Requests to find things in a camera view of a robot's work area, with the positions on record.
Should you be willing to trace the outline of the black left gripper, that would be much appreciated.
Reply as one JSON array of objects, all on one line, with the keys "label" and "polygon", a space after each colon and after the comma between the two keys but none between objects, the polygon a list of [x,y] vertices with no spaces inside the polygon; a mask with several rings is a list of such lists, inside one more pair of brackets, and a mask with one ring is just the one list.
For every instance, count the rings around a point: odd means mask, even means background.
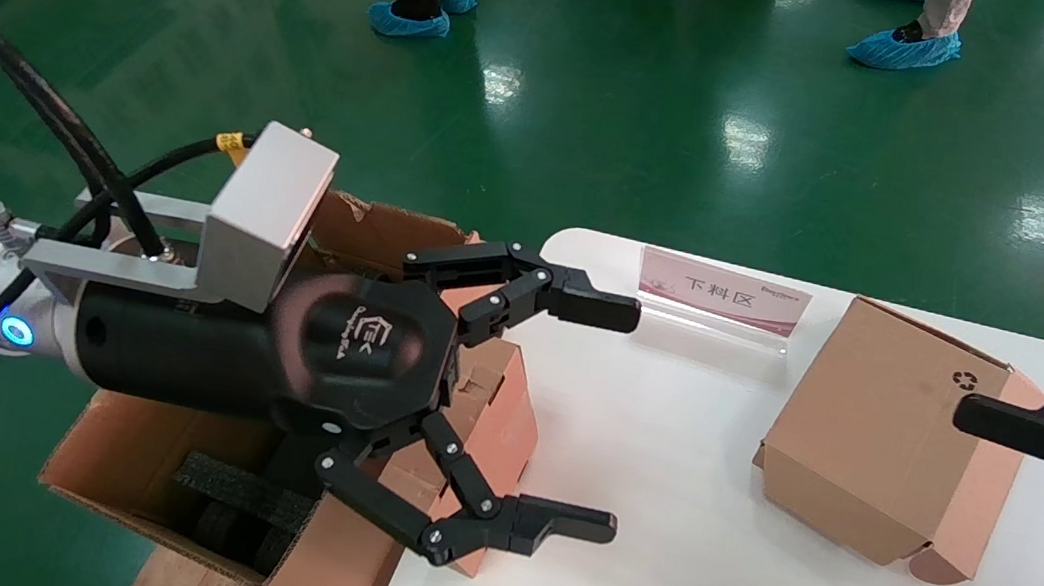
[{"label": "black left gripper", "polygon": [[76,361],[98,388],[302,433],[375,440],[437,409],[457,317],[431,287],[295,273],[251,310],[87,283]]}]

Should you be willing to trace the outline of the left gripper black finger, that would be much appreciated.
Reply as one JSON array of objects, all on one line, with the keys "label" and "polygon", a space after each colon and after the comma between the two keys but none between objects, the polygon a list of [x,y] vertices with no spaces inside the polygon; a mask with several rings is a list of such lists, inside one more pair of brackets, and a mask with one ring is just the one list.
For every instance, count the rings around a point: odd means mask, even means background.
[{"label": "left gripper black finger", "polygon": [[554,535],[601,546],[615,539],[617,518],[611,512],[528,495],[495,495],[442,412],[423,414],[410,433],[424,440],[459,498],[451,517],[428,517],[365,473],[357,462],[375,451],[369,441],[354,451],[337,447],[323,452],[315,469],[334,498],[432,566],[448,566],[484,549],[533,556]]},{"label": "left gripper black finger", "polygon": [[583,269],[546,261],[522,243],[472,242],[410,252],[401,276],[438,292],[490,290],[458,308],[457,339],[469,348],[501,338],[507,329],[541,313],[623,334],[642,320],[640,300],[597,290]]}]

